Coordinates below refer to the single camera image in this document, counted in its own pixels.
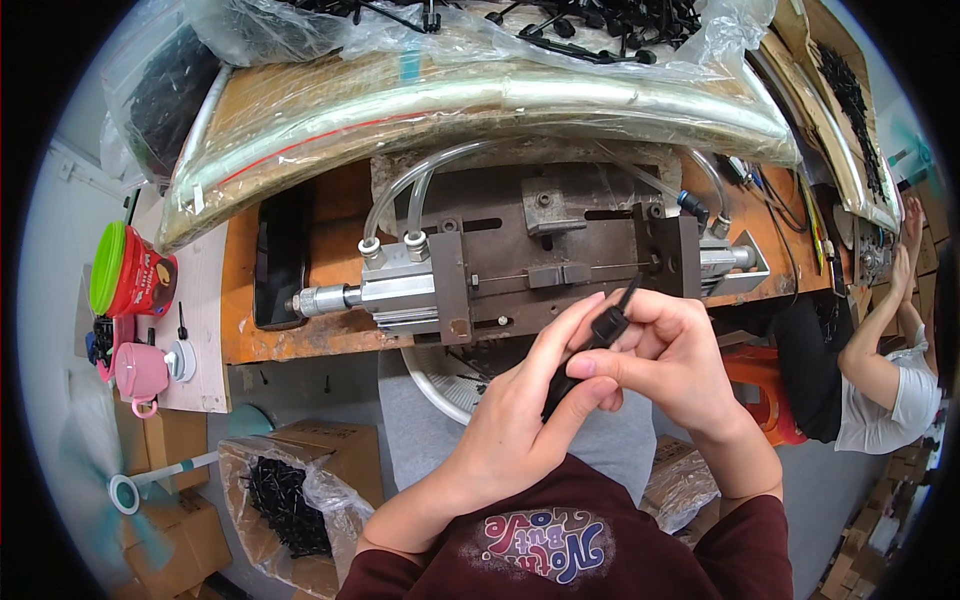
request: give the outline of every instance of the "red plastic container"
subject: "red plastic container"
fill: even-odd
[[[123,262],[108,317],[166,314],[177,289],[177,258],[154,251],[136,229],[125,227]]]

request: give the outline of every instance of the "orange stool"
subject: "orange stool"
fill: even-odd
[[[747,411],[770,445],[806,442],[806,436],[797,427],[790,411],[775,348],[744,346],[725,354],[723,366],[730,381],[749,383],[760,389],[760,403],[747,404]]]

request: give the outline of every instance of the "green lid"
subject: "green lid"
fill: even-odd
[[[90,310],[97,315],[106,313],[113,302],[126,241],[127,231],[123,221],[114,221],[107,225],[103,237],[100,238],[90,274]]]

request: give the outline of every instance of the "pink mug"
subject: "pink mug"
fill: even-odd
[[[141,419],[152,417],[156,413],[157,394],[167,389],[169,383],[167,364],[163,362],[163,350],[127,342],[114,351],[112,363],[116,365],[114,375],[121,396],[133,399],[133,413]],[[140,402],[153,401],[153,407],[146,413],[137,408]]]

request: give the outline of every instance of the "maroon sweatshirt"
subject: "maroon sweatshirt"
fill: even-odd
[[[792,598],[783,504],[763,495],[691,552],[627,490],[574,456],[538,484],[454,519],[426,568],[392,552],[353,559],[354,598]]]

